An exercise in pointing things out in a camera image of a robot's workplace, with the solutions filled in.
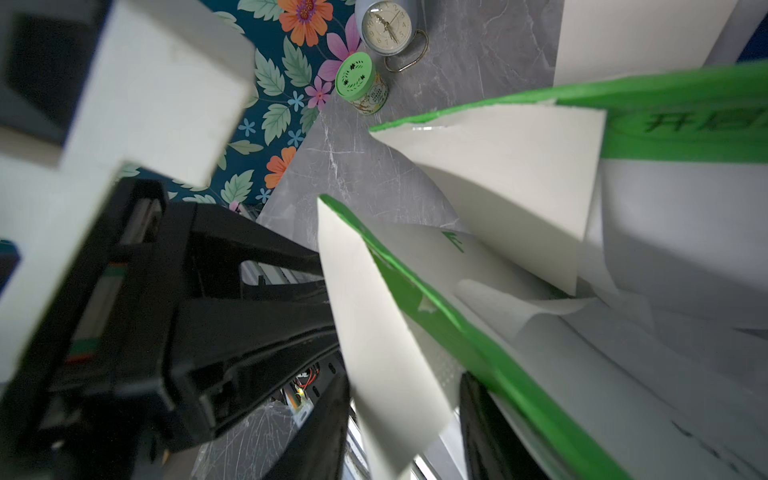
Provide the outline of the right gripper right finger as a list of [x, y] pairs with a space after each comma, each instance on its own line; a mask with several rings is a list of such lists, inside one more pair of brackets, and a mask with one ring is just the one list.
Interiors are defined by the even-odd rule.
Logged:
[[460, 381], [459, 410], [469, 479], [534, 478], [534, 460], [471, 373]]

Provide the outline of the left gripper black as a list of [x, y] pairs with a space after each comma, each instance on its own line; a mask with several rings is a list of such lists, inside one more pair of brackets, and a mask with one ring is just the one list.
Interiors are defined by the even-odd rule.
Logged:
[[124, 179], [1, 400], [5, 479], [160, 478], [339, 349], [319, 255]]

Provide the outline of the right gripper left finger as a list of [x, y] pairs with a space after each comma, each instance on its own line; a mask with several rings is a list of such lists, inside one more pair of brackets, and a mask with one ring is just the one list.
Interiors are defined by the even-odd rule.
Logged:
[[346, 374], [335, 377], [264, 479], [342, 478], [350, 410]]

